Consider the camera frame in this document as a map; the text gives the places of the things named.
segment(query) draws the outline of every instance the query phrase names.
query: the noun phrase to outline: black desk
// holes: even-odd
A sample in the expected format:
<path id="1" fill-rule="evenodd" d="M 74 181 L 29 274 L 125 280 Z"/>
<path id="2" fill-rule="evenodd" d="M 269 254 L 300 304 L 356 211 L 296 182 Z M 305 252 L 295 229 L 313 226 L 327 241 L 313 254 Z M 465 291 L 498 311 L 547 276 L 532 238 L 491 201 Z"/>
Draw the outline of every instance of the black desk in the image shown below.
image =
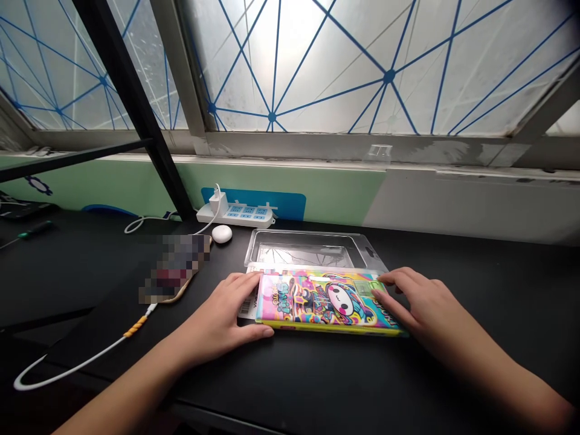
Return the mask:
<path id="1" fill-rule="evenodd" d="M 25 223 L 0 220 L 0 245 L 47 219 L 54 228 L 0 250 L 0 329 L 24 330 L 87 314 L 133 263 L 150 254 L 140 243 L 144 235 L 167 234 L 180 224 L 149 219 L 127 235 L 123 230 L 135 217 L 59 210 Z"/>
<path id="2" fill-rule="evenodd" d="M 278 221 L 276 228 L 360 232 L 389 268 L 443 280 L 516 361 L 565 396 L 580 367 L 580 268 L 574 248 Z M 200 228 L 182 224 L 179 233 Z M 160 306 L 133 338 L 70 380 L 104 388 L 180 325 L 229 272 L 244 271 L 251 229 L 214 246 L 179 303 Z M 68 369 L 115 341 L 144 311 L 127 274 L 37 367 Z M 491 433 L 501 414 L 414 339 L 277 331 L 186 374 L 172 391 L 185 417 L 253 433 Z"/>

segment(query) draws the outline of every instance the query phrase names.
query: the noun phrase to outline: gear logo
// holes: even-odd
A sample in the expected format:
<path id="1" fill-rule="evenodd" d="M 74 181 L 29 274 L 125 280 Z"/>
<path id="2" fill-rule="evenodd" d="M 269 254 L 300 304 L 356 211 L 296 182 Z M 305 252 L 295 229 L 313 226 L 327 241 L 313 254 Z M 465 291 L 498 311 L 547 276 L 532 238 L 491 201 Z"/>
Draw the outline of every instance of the gear logo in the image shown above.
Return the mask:
<path id="1" fill-rule="evenodd" d="M 34 187 L 40 193 L 44 193 L 47 196 L 51 196 L 53 194 L 53 191 L 50 190 L 50 187 L 48 186 L 48 184 L 42 182 L 38 177 L 33 177 L 33 176 L 28 175 L 28 176 L 24 177 L 24 179 L 26 181 L 28 181 L 29 185 Z"/>

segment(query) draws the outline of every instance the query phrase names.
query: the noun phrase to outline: charging cable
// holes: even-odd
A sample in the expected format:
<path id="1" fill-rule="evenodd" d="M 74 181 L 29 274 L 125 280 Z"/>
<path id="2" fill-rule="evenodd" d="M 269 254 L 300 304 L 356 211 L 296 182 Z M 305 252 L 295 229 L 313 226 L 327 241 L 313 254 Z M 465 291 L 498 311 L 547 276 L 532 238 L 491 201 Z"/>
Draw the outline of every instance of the charging cable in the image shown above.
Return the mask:
<path id="1" fill-rule="evenodd" d="M 222 191 L 219 188 L 219 184 L 216 183 L 215 188 L 213 189 L 213 194 L 214 196 L 217 195 L 217 209 L 219 210 L 219 207 L 222 205 Z M 216 217 L 218 216 L 217 213 L 215 213 L 213 215 L 213 218 L 208 222 L 208 224 L 206 226 L 204 226 L 201 230 L 199 230 L 197 233 L 193 233 L 193 234 L 189 234 L 190 236 L 197 236 L 200 233 L 203 233 L 205 230 L 207 230 L 207 228 L 209 228 L 209 226 L 211 224 L 213 224 L 213 221 L 216 220 Z"/>
<path id="2" fill-rule="evenodd" d="M 3 204 L 22 205 L 22 206 L 29 205 L 29 204 L 21 204 L 20 202 L 5 202 L 5 201 L 2 201 L 2 202 L 0 202 L 0 208 L 2 208 L 2 205 Z"/>
<path id="3" fill-rule="evenodd" d="M 18 391 L 30 391 L 30 390 L 35 390 L 37 388 L 40 387 L 44 387 L 45 385 L 48 384 L 52 384 L 54 381 L 58 381 L 59 379 L 62 379 L 68 375 L 70 375 L 71 373 L 76 372 L 77 370 L 82 369 L 84 366 L 86 366 L 87 364 L 92 363 L 95 359 L 97 359 L 98 357 L 106 354 L 108 351 L 110 351 L 111 349 L 113 349 L 113 347 L 115 347 L 116 345 L 118 345 L 119 343 L 121 343 L 122 341 L 126 340 L 127 338 L 131 337 L 135 332 L 137 332 L 139 330 L 139 328 L 143 325 L 143 323 L 145 323 L 145 321 L 147 320 L 147 318 L 149 317 L 149 315 L 153 312 L 153 310 L 155 309 L 155 307 L 157 307 L 157 304 L 151 304 L 149 305 L 149 308 L 147 308 L 147 311 L 145 312 L 145 315 L 142 316 L 139 321 L 137 323 L 135 323 L 127 332 L 125 332 L 123 334 L 123 336 L 121 338 L 119 338 L 119 340 L 117 340 L 116 342 L 114 342 L 113 344 L 111 344 L 109 347 L 107 347 L 106 349 L 103 349 L 101 352 L 99 352 L 98 354 L 96 354 L 95 356 L 93 356 L 92 358 L 87 359 L 85 362 L 77 365 L 76 367 L 73 367 L 72 369 L 61 373 L 53 378 L 47 379 L 46 381 L 42 381 L 42 382 L 38 382 L 37 384 L 30 384 L 30 385 L 25 385 L 22 383 L 22 378 L 30 371 L 32 370 L 34 367 L 36 367 L 37 364 L 39 364 L 41 361 L 43 361 L 47 355 L 45 354 L 44 356 L 42 356 L 41 358 L 37 359 L 35 362 L 33 362 L 32 364 L 30 364 L 26 369 L 24 369 L 24 371 L 18 375 L 18 377 L 15 379 L 14 381 L 14 389 L 18 390 Z"/>
<path id="4" fill-rule="evenodd" d="M 217 195 L 217 209 L 219 210 L 219 207 L 221 205 L 222 202 L 222 191 L 219 188 L 219 184 L 216 183 L 216 188 L 214 189 L 214 195 Z M 134 231 L 136 231 L 137 229 L 139 229 L 139 227 L 143 224 L 143 221 L 145 221 L 146 219 L 161 219 L 161 220 L 168 220 L 172 214 L 176 213 L 175 211 L 173 213 L 170 213 L 169 216 L 167 217 L 141 217 L 136 221 L 131 222 L 127 228 L 125 228 L 125 234 L 131 234 Z M 197 233 L 194 234 L 190 234 L 190 236 L 196 236 L 197 234 L 200 234 L 201 232 L 205 231 L 212 223 L 213 221 L 216 219 L 216 217 L 218 216 L 217 213 L 214 214 L 213 219 L 201 230 L 199 230 Z M 138 222 L 138 225 L 133 228 L 130 229 L 130 227 L 134 224 L 136 224 Z M 189 281 L 183 286 L 183 288 L 180 290 L 180 292 L 175 296 L 175 298 L 171 299 L 171 300 L 167 300 L 164 301 L 164 303 L 170 302 L 170 301 L 174 301 L 177 300 L 181 297 L 181 294 L 183 293 L 183 290 L 185 289 L 185 287 L 189 284 Z M 82 369 L 84 366 L 92 363 L 93 361 L 95 361 L 95 359 L 97 359 L 100 356 L 103 356 L 104 354 L 106 354 L 108 351 L 110 351 L 111 349 L 113 349 L 115 346 L 119 345 L 122 341 L 126 340 L 127 338 L 131 337 L 135 332 L 137 332 L 139 330 L 139 328 L 143 325 L 143 323 L 145 323 L 145 321 L 148 319 L 149 315 L 153 312 L 153 310 L 157 307 L 157 304 L 151 304 L 149 305 L 149 308 L 147 308 L 147 311 L 145 313 L 144 316 L 142 316 L 139 321 L 137 323 L 135 323 L 127 332 L 125 332 L 123 334 L 123 336 L 121 338 L 119 338 L 119 340 L 117 340 L 116 342 L 114 342 L 113 344 L 111 344 L 109 347 L 103 349 L 101 352 L 99 352 L 98 354 L 94 355 L 92 358 L 87 359 L 85 362 L 82 362 L 81 364 L 77 365 L 76 367 L 73 367 L 72 369 L 61 373 L 57 376 L 54 376 L 53 378 L 47 379 L 46 381 L 42 381 L 42 382 L 38 382 L 37 384 L 30 384 L 30 385 L 25 385 L 22 383 L 22 378 L 30 371 L 32 370 L 34 367 L 36 367 L 38 364 L 40 364 L 46 357 L 47 355 L 44 355 L 42 357 L 40 357 L 39 359 L 37 359 L 35 362 L 33 362 L 32 364 L 30 364 L 26 369 L 24 369 L 24 371 L 18 375 L 18 377 L 15 379 L 14 381 L 14 388 L 18 391 L 29 391 L 29 390 L 35 390 L 37 388 L 40 387 L 44 387 L 45 385 L 48 384 L 52 384 L 54 381 L 58 381 L 59 379 L 65 378 L 66 376 L 70 375 L 71 373 L 76 372 L 77 370 Z"/>
<path id="5" fill-rule="evenodd" d="M 219 206 L 222 203 L 222 191 L 219 188 L 219 184 L 216 183 L 216 187 L 213 189 L 214 191 L 214 195 L 217 195 L 217 209 L 219 210 Z M 147 219 L 158 219 L 160 221 L 167 221 L 171 218 L 171 216 L 173 216 L 175 213 L 177 213 L 177 211 L 172 211 L 171 213 L 169 213 L 169 215 L 167 217 L 152 217 L 152 216 L 141 216 L 139 219 L 137 219 L 136 221 L 131 222 L 129 225 L 127 225 L 127 227 L 124 229 L 124 233 L 125 234 L 131 234 L 134 233 L 135 231 L 137 231 L 139 228 L 141 228 L 142 224 L 144 221 L 146 221 Z M 209 224 L 207 224 L 204 228 L 202 228 L 201 230 L 199 230 L 197 233 L 195 234 L 189 234 L 190 236 L 197 236 L 199 233 L 207 230 L 207 228 L 213 223 L 213 221 L 216 219 L 216 217 L 218 216 L 218 214 L 216 213 L 213 216 L 213 219 L 210 220 Z"/>
<path id="6" fill-rule="evenodd" d="M 131 234 L 134 233 L 135 231 L 137 231 L 139 228 L 141 228 L 143 222 L 145 222 L 147 219 L 157 219 L 159 221 L 168 221 L 175 213 L 177 213 L 177 211 L 172 211 L 171 213 L 169 213 L 167 215 L 167 217 L 153 217 L 153 216 L 141 216 L 139 217 L 139 219 L 137 219 L 136 221 L 131 222 L 129 225 L 127 225 L 124 229 L 124 233 L 125 234 Z"/>

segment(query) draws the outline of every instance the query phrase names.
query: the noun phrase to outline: window frame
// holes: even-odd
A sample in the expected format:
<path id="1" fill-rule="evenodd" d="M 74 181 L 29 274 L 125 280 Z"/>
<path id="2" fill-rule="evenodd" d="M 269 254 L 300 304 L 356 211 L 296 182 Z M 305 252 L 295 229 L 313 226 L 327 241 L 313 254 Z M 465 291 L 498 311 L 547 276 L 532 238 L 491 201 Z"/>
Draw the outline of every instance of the window frame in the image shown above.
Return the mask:
<path id="1" fill-rule="evenodd" d="M 178 0 L 150 0 L 188 130 L 162 130 L 172 153 L 211 157 L 360 161 L 372 144 L 392 145 L 396 163 L 516 166 L 580 170 L 578 137 L 547 136 L 546 130 L 580 100 L 580 57 L 522 117 L 507 137 L 386 134 L 215 132 L 206 129 L 198 66 Z M 134 130 L 37 130 L 3 95 L 2 109 L 28 141 L 58 150 L 79 150 L 133 140 Z"/>

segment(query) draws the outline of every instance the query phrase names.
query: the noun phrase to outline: window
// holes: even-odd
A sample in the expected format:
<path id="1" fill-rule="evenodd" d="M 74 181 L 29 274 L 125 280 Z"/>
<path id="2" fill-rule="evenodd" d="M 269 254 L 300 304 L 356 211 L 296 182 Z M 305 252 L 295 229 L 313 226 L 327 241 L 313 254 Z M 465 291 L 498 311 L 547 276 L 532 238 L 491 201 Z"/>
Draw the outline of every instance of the window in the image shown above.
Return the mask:
<path id="1" fill-rule="evenodd" d="M 505 137 L 578 57 L 558 2 L 182 0 L 216 131 Z"/>
<path id="2" fill-rule="evenodd" d="M 149 0 L 108 0 L 108 3 L 159 127 L 186 129 L 181 100 Z"/>
<path id="3" fill-rule="evenodd" d="M 187 128 L 149 0 L 109 6 L 160 128 Z M 3 2 L 0 52 L 0 86 L 35 128 L 133 128 L 70 0 Z"/>
<path id="4" fill-rule="evenodd" d="M 393 162 L 580 169 L 560 0 L 106 4 L 174 153 L 360 161 L 388 144 Z M 0 5 L 0 86 L 33 143 L 137 138 L 73 0 Z"/>
<path id="5" fill-rule="evenodd" d="M 577 101 L 546 132 L 550 136 L 580 136 L 580 101 Z"/>

